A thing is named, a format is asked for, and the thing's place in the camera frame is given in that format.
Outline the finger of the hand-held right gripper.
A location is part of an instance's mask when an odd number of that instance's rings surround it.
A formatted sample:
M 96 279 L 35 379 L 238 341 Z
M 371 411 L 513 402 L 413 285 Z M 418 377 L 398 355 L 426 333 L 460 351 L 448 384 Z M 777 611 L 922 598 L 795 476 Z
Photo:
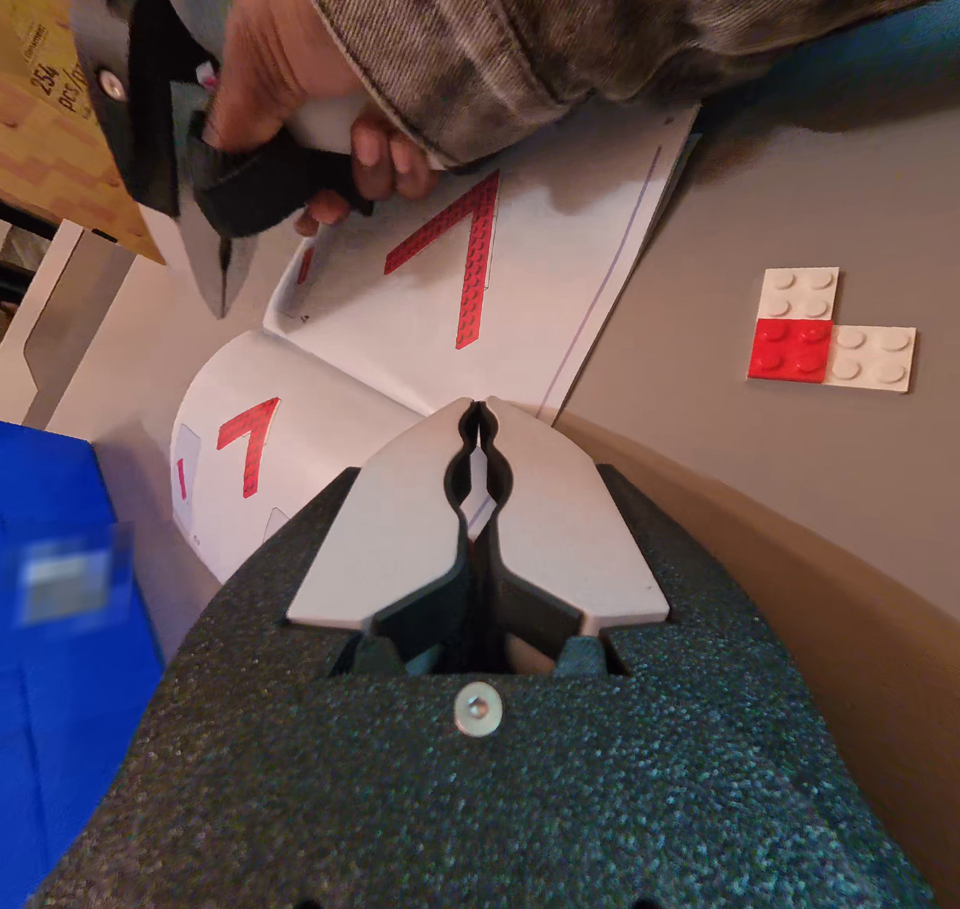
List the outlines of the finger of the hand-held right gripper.
M 180 206 L 178 231 L 199 296 L 215 319 L 225 315 L 221 238 L 200 207 Z
M 224 314 L 229 315 L 250 273 L 258 235 L 224 239 Z

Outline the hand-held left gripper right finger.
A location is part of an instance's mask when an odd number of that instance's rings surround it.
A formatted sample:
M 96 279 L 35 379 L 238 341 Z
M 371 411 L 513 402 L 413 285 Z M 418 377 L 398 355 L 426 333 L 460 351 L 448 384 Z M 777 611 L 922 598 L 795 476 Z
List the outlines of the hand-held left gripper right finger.
M 662 623 L 669 603 L 594 460 L 499 397 L 483 404 L 494 610 L 515 636 Z

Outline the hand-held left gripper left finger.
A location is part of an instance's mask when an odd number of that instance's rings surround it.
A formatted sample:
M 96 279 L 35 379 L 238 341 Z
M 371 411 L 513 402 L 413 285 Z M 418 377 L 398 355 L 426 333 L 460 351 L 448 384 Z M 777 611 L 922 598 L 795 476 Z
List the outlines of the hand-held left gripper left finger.
M 474 412 L 473 399 L 458 398 L 366 461 L 287 609 L 290 622 L 370 630 L 455 578 L 467 560 Z

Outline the lego instruction booklet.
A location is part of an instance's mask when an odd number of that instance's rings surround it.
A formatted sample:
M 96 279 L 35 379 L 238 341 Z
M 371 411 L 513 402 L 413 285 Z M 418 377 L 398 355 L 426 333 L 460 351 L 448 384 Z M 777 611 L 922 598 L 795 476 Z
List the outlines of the lego instruction booklet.
M 694 112 L 589 106 L 422 202 L 302 242 L 179 407 L 174 519 L 219 583 L 347 468 L 452 401 L 555 423 Z

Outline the small square white lego plate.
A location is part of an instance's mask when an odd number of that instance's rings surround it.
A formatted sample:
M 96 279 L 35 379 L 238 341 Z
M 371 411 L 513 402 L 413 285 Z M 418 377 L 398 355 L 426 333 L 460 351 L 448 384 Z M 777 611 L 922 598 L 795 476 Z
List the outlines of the small square white lego plate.
M 905 395 L 916 343 L 915 327 L 835 324 L 822 384 Z
M 769 267 L 757 310 L 759 320 L 832 321 L 839 267 Z

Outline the person's right forearm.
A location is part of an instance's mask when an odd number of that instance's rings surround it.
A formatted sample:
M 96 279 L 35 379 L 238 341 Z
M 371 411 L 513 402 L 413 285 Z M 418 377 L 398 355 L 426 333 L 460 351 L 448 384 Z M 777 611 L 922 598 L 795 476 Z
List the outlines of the person's right forearm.
M 444 168 L 593 97 L 679 106 L 928 0 L 313 0 L 369 97 Z

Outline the yellow white lego box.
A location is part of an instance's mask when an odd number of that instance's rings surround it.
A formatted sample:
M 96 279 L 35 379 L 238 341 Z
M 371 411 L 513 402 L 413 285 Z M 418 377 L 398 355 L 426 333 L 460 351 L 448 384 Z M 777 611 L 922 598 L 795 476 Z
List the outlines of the yellow white lego box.
M 68 0 L 1 0 L 2 201 L 163 258 L 95 120 Z

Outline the person's right hand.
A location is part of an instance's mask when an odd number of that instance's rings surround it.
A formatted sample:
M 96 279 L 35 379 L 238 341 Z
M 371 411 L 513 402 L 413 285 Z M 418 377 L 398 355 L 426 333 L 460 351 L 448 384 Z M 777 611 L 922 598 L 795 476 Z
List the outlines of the person's right hand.
M 368 200 L 420 200 L 438 183 L 426 153 L 368 99 L 313 0 L 233 0 L 221 73 L 204 142 L 247 154 L 268 143 L 305 104 L 360 95 L 351 165 Z

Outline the blue plastic bin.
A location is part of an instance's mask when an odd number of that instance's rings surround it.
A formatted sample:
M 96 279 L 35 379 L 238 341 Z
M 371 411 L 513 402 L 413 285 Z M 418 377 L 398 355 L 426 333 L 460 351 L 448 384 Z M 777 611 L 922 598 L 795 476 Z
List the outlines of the blue plastic bin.
M 1 425 L 1 903 L 85 827 L 162 675 L 92 446 Z

